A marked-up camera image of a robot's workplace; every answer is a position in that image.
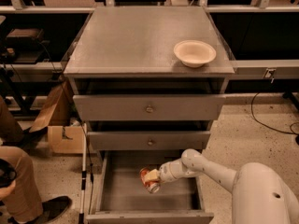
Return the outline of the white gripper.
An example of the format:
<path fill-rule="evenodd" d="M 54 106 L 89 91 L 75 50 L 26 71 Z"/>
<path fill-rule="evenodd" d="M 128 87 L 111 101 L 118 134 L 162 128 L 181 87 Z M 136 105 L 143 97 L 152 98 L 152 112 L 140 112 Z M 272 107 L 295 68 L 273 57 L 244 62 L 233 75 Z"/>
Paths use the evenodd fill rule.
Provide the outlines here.
<path fill-rule="evenodd" d="M 176 179 L 171 172 L 171 164 L 169 162 L 162 164 L 159 168 L 153 170 L 146 170 L 143 175 L 143 180 L 145 182 L 159 181 L 161 183 L 174 182 Z"/>

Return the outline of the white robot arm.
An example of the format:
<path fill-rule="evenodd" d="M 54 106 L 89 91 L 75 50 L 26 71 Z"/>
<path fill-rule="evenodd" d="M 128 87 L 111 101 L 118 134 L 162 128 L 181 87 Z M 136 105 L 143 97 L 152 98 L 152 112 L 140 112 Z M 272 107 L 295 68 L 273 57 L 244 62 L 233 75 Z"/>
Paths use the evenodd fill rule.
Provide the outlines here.
<path fill-rule="evenodd" d="M 232 224 L 293 224 L 299 202 L 270 167 L 250 162 L 235 171 L 206 159 L 194 149 L 141 176 L 144 184 L 169 183 L 204 174 L 232 194 Z"/>

